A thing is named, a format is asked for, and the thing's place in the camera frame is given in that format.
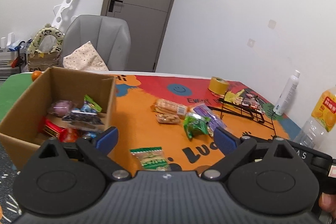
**black door handle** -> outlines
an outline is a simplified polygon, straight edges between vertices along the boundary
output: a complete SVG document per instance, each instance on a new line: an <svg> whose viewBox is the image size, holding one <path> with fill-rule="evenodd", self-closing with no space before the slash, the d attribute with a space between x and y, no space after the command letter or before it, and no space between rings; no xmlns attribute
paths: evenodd
<svg viewBox="0 0 336 224"><path fill-rule="evenodd" d="M109 12L113 12L114 2L121 2L121 3L123 3L122 0L111 0L110 6L109 6Z"/></svg>

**orange juice bottle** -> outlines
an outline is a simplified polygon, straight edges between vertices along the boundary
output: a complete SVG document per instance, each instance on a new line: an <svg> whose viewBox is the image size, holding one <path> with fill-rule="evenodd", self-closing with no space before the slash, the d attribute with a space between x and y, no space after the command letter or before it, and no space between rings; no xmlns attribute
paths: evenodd
<svg viewBox="0 0 336 224"><path fill-rule="evenodd" d="M294 142L318 149L336 122L336 86L322 93Z"/></svg>

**human hand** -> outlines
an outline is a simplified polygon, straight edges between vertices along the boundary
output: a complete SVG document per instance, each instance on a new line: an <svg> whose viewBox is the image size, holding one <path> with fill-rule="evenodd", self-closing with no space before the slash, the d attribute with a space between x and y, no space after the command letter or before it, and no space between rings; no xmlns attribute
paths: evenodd
<svg viewBox="0 0 336 224"><path fill-rule="evenodd" d="M331 213L336 218L336 195L322 193L319 199L319 205L323 211Z"/></svg>

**chair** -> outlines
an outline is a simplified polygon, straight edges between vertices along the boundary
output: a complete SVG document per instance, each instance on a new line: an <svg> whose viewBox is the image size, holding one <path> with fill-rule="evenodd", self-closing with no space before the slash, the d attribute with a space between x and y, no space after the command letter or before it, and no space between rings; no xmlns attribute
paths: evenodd
<svg viewBox="0 0 336 224"><path fill-rule="evenodd" d="M131 38L125 20L105 16L80 15L69 26L63 41L63 57L91 41L109 70L125 70Z"/></svg>

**pillow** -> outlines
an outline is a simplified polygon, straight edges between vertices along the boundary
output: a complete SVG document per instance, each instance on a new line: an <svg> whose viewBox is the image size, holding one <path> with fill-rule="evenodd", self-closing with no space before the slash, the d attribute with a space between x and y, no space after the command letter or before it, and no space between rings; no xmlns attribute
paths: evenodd
<svg viewBox="0 0 336 224"><path fill-rule="evenodd" d="M94 46L91 44L91 41L88 41L78 49L74 50L72 54L64 57L63 67L66 69L77 70L109 70Z"/></svg>

